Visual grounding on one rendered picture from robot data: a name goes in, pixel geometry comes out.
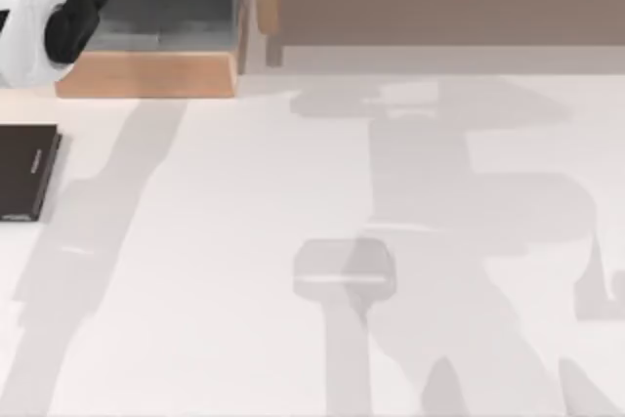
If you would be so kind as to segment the dark brown book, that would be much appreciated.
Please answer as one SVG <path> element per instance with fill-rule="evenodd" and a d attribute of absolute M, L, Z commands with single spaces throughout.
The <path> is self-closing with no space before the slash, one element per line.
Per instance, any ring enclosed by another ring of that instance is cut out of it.
<path fill-rule="evenodd" d="M 56 124 L 0 124 L 0 222 L 37 222 L 63 139 Z"/>

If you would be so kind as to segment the pale wooden drawer front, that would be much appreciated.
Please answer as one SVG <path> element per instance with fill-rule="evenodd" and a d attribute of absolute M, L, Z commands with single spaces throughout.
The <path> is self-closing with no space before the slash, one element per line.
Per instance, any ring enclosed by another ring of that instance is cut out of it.
<path fill-rule="evenodd" d="M 63 99 L 205 99 L 235 95 L 229 52 L 86 52 L 55 85 Z"/>

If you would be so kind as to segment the drawer with grey inside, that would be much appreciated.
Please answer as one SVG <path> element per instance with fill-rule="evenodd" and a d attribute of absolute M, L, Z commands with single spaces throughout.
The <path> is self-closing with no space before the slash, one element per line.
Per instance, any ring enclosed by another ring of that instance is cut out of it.
<path fill-rule="evenodd" d="M 241 62 L 247 0 L 108 0 L 86 52 L 229 52 Z"/>

